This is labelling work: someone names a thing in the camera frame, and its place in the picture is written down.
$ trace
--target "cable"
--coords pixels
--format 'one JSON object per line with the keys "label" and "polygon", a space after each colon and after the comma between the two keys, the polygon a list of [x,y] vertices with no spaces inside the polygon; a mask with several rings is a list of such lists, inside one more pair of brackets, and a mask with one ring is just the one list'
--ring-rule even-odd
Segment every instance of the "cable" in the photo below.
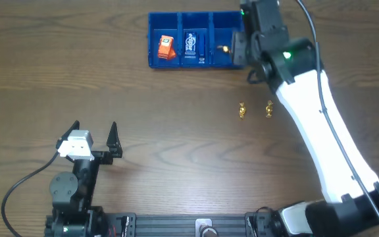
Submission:
{"label": "cable", "polygon": [[316,32],[315,32],[314,22],[310,16],[310,14],[308,13],[306,6],[302,3],[302,0],[296,0],[296,1],[299,4],[299,6],[303,9],[306,17],[308,18],[309,26],[311,27],[311,32],[313,34],[313,38],[314,38],[314,42],[315,42],[316,75],[317,75],[316,77],[318,80],[318,94],[320,96],[320,102],[321,102],[321,107],[322,107],[321,112],[327,120],[328,126],[330,127],[330,129],[333,133],[334,139],[336,139],[336,142],[339,145],[340,151],[343,154],[343,156],[345,157],[346,163],[349,166],[350,170],[352,171],[353,177],[358,182],[358,185],[361,187],[362,192],[364,193],[364,195],[368,199],[369,203],[371,204],[372,208],[374,209],[374,212],[375,212],[375,214],[379,220],[379,210],[378,210],[377,206],[375,205],[374,201],[372,200],[368,190],[366,190],[365,185],[363,184],[363,182],[361,180],[361,177],[359,177],[358,173],[356,172],[355,167],[353,166],[349,156],[347,155],[346,150],[343,147],[343,144],[341,143],[339,136],[337,135],[337,132],[333,127],[332,121],[330,120],[330,117],[328,116],[326,104],[324,102],[324,96],[322,95],[320,47],[319,47],[318,42],[316,41]]}
{"label": "cable", "polygon": [[5,194],[5,197],[3,199],[3,202],[1,204],[1,215],[3,216],[3,220],[4,220],[4,223],[5,225],[7,226],[7,228],[11,231],[12,234],[14,234],[14,236],[16,237],[21,237],[21,235],[14,230],[14,228],[11,226],[10,222],[8,221],[7,219],[7,216],[5,214],[5,204],[7,204],[7,200],[8,200],[8,197],[10,196],[10,194],[14,191],[14,189],[16,189],[20,184],[22,184],[24,181],[26,181],[27,179],[33,177],[35,174],[39,173],[40,171],[46,169],[50,164],[52,164],[52,162],[57,158],[58,156],[58,151],[55,152],[55,154],[53,155],[52,159],[48,161],[48,163],[46,163],[46,165],[42,166],[41,168],[39,168],[38,170],[32,172],[31,174],[25,176],[24,178],[20,179],[16,184],[14,184],[9,190],[8,192]]}

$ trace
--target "green light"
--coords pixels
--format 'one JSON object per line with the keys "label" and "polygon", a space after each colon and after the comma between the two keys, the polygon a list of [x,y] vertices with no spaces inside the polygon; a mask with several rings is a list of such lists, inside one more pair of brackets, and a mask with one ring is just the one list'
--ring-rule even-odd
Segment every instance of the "green light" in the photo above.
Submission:
{"label": "green light", "polygon": [[285,59],[290,59],[290,57],[292,57],[292,54],[289,52],[283,52],[283,56],[285,57]]}

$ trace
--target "blue plastic bin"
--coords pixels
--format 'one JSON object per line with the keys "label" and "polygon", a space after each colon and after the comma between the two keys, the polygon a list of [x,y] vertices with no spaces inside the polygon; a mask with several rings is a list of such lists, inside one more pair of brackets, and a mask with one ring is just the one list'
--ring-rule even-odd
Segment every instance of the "blue plastic bin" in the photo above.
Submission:
{"label": "blue plastic bin", "polygon": [[[151,68],[241,68],[232,64],[229,54],[217,49],[218,45],[232,45],[232,32],[243,31],[240,11],[149,13],[148,59]],[[197,34],[196,57],[185,57],[186,32]],[[162,35],[174,38],[176,58],[157,57]],[[204,40],[205,60],[200,61],[200,41]]]}

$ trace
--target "wooden tabletop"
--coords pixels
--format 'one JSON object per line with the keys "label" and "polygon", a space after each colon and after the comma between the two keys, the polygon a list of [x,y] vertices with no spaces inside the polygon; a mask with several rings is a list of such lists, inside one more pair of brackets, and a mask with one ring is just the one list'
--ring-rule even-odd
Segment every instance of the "wooden tabletop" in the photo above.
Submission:
{"label": "wooden tabletop", "polygon": [[[305,1],[313,13],[334,100],[379,176],[379,0]],[[280,1],[291,36],[309,36],[293,1]],[[55,152],[75,121],[106,149],[118,123],[124,158],[100,168],[93,199],[106,212],[245,213],[321,199],[315,166],[288,112],[271,119],[266,85],[247,70],[153,70],[147,13],[231,11],[238,0],[0,0],[1,201]],[[239,102],[247,114],[240,120]],[[43,236],[58,158],[19,186],[7,216]],[[379,227],[364,236],[379,236]]]}

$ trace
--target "wooden table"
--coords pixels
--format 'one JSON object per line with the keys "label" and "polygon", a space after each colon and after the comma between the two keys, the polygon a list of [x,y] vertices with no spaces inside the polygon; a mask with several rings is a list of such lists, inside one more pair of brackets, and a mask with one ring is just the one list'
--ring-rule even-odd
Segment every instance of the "wooden table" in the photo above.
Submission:
{"label": "wooden table", "polygon": [[[303,13],[280,1],[291,35]],[[93,204],[137,214],[244,213],[322,198],[313,161],[287,111],[265,117],[266,85],[248,70],[152,70],[147,13],[229,11],[238,0],[0,0],[0,208],[5,192],[46,163],[75,121],[105,149],[118,123],[124,158],[101,167]],[[334,99],[379,175],[379,0],[306,1]],[[244,120],[238,116],[245,102]],[[49,183],[65,159],[18,187],[7,215],[42,236]],[[379,227],[364,236],[379,236]],[[0,211],[0,236],[10,236]]]}

